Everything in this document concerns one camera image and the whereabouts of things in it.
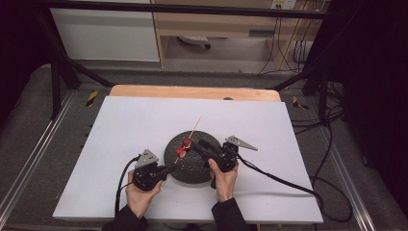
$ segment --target black sleeve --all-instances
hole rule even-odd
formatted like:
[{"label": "black sleeve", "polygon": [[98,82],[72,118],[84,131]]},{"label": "black sleeve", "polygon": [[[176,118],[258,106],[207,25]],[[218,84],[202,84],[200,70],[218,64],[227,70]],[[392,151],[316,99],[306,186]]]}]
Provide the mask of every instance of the black sleeve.
[{"label": "black sleeve", "polygon": [[214,205],[214,220],[217,224],[217,230],[222,231],[244,231],[250,230],[246,221],[243,219],[240,208],[235,198],[231,198]]},{"label": "black sleeve", "polygon": [[148,226],[144,217],[138,219],[129,206],[126,205],[114,220],[102,227],[102,231],[144,231]]}]

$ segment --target person's right hand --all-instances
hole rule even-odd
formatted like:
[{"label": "person's right hand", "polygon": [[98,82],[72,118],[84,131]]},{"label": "person's right hand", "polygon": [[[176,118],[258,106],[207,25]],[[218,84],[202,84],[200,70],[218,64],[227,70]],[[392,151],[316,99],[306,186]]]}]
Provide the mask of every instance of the person's right hand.
[{"label": "person's right hand", "polygon": [[[128,183],[133,181],[134,171],[135,170],[133,169],[128,172]],[[126,187],[127,204],[136,217],[142,218],[144,216],[144,213],[146,213],[147,209],[149,208],[153,197],[160,192],[162,184],[163,181],[159,181],[156,187],[149,192],[140,190],[133,183]]]},{"label": "person's right hand", "polygon": [[238,162],[235,167],[228,172],[222,172],[216,161],[208,160],[211,168],[211,177],[216,178],[217,201],[224,202],[234,197],[234,186],[238,176]]}]

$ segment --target white table surface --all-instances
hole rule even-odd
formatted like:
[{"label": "white table surface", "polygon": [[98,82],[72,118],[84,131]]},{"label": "white table surface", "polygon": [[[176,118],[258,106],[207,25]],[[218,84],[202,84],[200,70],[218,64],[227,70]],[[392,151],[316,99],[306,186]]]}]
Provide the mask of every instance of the white table surface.
[{"label": "white table surface", "polygon": [[[312,189],[284,103],[108,96],[53,217],[113,218],[115,192],[126,164],[148,148],[163,165],[168,142],[190,131],[200,117],[196,130],[211,134],[220,143],[235,135],[259,149],[240,148],[247,161]],[[242,163],[234,194],[250,223],[322,222],[312,195],[277,183]],[[170,176],[145,216],[162,222],[213,222],[215,203],[216,191],[210,182],[187,185]],[[120,208],[125,204],[123,190]]]}]

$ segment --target white cabinet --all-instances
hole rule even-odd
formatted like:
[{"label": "white cabinet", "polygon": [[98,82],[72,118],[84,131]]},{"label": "white cabinet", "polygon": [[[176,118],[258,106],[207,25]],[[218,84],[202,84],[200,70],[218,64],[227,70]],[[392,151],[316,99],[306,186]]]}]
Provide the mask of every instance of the white cabinet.
[{"label": "white cabinet", "polygon": [[[149,3],[148,0],[105,1]],[[159,61],[152,13],[66,9],[51,9],[51,13],[72,59]]]}]

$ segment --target red cherry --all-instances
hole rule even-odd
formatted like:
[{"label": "red cherry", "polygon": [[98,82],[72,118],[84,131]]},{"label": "red cherry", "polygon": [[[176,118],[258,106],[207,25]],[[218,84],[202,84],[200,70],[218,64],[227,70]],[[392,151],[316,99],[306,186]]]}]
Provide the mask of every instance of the red cherry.
[{"label": "red cherry", "polygon": [[179,147],[177,148],[176,154],[178,158],[183,158],[186,156],[186,149],[184,147]]},{"label": "red cherry", "polygon": [[183,139],[183,147],[190,148],[190,146],[191,146],[191,139],[190,138],[184,138]]}]

